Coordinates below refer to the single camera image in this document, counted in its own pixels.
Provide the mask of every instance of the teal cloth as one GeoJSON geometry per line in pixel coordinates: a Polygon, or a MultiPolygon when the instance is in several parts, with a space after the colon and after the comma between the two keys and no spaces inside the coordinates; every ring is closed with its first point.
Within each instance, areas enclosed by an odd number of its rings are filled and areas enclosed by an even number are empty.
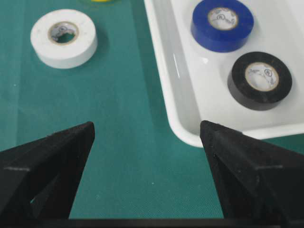
{"type": "MultiPolygon", "coordinates": [[[[204,151],[169,127],[142,0],[0,7],[0,151],[93,121],[71,218],[222,217],[204,151]],[[80,67],[50,68],[31,46],[33,24],[57,9],[80,10],[95,23],[97,52],[80,67]]],[[[304,135],[269,141],[304,152],[304,135]]]]}

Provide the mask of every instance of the white plastic tray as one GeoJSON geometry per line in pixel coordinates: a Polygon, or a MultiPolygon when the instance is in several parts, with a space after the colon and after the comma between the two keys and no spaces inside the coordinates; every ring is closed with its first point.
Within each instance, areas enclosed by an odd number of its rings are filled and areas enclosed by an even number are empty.
{"type": "Polygon", "coordinates": [[[190,32],[200,0],[145,0],[171,129],[185,143],[202,147],[200,122],[209,120],[257,139],[304,133],[304,1],[241,0],[253,13],[254,29],[230,53],[201,47],[190,32]],[[279,106],[253,111],[230,95],[227,78],[235,61],[251,51],[275,55],[293,77],[279,106]]]}

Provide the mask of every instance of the electrical tape roll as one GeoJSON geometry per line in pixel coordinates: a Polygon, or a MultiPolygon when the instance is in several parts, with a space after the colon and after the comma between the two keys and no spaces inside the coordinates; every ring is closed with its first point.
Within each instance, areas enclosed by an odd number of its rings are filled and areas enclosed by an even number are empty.
{"type": "Polygon", "coordinates": [[[203,0],[194,9],[191,32],[204,48],[231,52],[246,43],[253,26],[253,16],[241,2],[203,0]]]}
{"type": "Polygon", "coordinates": [[[41,17],[33,26],[30,39],[42,62],[53,68],[68,69],[88,61],[97,48],[93,21],[74,9],[61,9],[41,17]],[[59,43],[63,35],[73,38],[59,43]]]}
{"type": "Polygon", "coordinates": [[[287,66],[264,52],[241,56],[228,77],[228,88],[235,100],[258,111],[276,107],[289,94],[291,87],[292,77],[287,66]]]}

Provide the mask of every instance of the yellow electrical tape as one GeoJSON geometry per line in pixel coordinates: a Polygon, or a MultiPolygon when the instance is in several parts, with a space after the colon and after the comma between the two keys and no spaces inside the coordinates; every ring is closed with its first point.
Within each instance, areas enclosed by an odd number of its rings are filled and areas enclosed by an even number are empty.
{"type": "Polygon", "coordinates": [[[111,0],[91,0],[91,1],[111,1],[111,0]]]}

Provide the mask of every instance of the blue electrical tape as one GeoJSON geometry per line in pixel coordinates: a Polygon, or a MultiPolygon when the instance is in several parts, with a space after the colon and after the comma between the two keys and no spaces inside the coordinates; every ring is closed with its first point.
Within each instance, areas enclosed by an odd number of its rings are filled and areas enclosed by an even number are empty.
{"type": "Polygon", "coordinates": [[[237,0],[203,0],[192,18],[191,31],[203,47],[216,52],[241,48],[252,31],[250,10],[237,0]]]}

